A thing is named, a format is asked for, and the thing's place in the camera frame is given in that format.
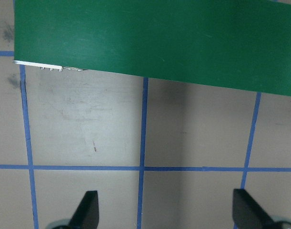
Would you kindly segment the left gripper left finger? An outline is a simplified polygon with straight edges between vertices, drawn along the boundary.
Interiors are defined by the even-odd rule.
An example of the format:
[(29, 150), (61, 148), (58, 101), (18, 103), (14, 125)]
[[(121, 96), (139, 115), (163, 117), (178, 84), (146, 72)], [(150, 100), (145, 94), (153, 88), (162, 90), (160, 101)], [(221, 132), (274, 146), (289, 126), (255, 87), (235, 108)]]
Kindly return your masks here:
[(99, 201), (97, 191), (87, 191), (73, 214), (71, 229), (96, 229), (99, 224)]

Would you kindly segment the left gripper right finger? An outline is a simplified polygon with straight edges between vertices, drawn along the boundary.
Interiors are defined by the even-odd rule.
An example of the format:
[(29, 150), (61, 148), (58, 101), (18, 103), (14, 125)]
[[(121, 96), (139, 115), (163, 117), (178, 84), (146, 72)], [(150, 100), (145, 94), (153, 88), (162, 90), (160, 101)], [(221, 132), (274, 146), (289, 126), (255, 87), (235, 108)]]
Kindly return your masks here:
[(234, 189), (232, 218), (239, 229), (266, 229), (274, 220), (245, 189)]

